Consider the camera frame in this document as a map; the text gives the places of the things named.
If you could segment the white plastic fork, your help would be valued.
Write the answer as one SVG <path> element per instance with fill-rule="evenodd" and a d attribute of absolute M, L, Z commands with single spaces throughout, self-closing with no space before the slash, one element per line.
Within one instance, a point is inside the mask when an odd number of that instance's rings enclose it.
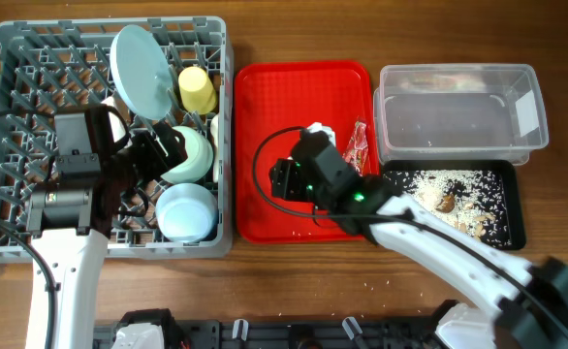
<path fill-rule="evenodd" d="M 214 183 L 219 182 L 219 115 L 216 114 L 212 117 L 209 126 L 209 133 L 212 140 L 212 149 L 213 149 L 213 166 L 212 166 L 212 180 Z"/>

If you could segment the light blue plate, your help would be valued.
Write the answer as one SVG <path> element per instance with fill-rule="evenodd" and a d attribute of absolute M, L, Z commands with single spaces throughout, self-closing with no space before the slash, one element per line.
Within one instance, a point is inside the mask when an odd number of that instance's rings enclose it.
<path fill-rule="evenodd" d="M 169 63 L 150 32 L 135 24 L 123 27 L 111 43 L 110 71 L 120 98 L 136 115 L 158 121 L 171 110 Z"/>

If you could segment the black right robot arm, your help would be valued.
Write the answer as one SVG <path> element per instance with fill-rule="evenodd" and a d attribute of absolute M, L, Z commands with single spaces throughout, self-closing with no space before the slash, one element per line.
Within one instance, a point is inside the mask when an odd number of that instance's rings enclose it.
<path fill-rule="evenodd" d="M 568 266 L 535 265 L 469 238 L 400 194 L 380 175 L 360 175 L 323 131 L 294 127 L 287 165 L 293 193 L 351 236 L 395 251 L 469 300 L 440 315 L 433 331 L 449 348 L 568 348 Z"/>

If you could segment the red snack wrapper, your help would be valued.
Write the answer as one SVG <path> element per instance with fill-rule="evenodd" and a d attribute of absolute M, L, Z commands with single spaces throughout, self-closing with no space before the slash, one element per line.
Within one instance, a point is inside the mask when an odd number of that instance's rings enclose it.
<path fill-rule="evenodd" d="M 362 121 L 355 123 L 353 133 L 343 153 L 344 160 L 360 175 L 364 174 L 368 158 L 369 146 L 366 137 L 366 128 L 367 125 Z"/>

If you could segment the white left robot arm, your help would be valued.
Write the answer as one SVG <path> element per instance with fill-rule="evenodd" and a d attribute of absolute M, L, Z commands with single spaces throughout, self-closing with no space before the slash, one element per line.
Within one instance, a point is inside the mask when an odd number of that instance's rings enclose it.
<path fill-rule="evenodd" d="M 52 117 L 58 177 L 36 184 L 27 205 L 34 251 L 29 348 L 91 347 L 99 277 L 122 196 L 187 158 L 184 137 L 164 121 L 116 140 L 110 117 L 117 113 L 99 104 Z"/>

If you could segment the light blue food bowl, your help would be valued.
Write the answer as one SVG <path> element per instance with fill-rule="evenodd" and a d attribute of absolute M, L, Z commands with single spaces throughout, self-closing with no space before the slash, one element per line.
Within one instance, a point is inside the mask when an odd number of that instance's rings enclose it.
<path fill-rule="evenodd" d="M 215 226 L 217 213 L 215 196 L 194 183 L 180 183 L 166 189 L 155 207 L 163 236 L 183 243 L 206 238 Z"/>

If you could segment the yellow plastic cup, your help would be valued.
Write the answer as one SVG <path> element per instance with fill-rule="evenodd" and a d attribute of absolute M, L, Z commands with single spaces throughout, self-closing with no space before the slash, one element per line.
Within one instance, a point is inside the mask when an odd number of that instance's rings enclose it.
<path fill-rule="evenodd" d="M 186 111 L 207 114 L 215 109 L 217 96 L 206 70 L 197 66 L 184 68 L 178 76 L 178 85 Z"/>

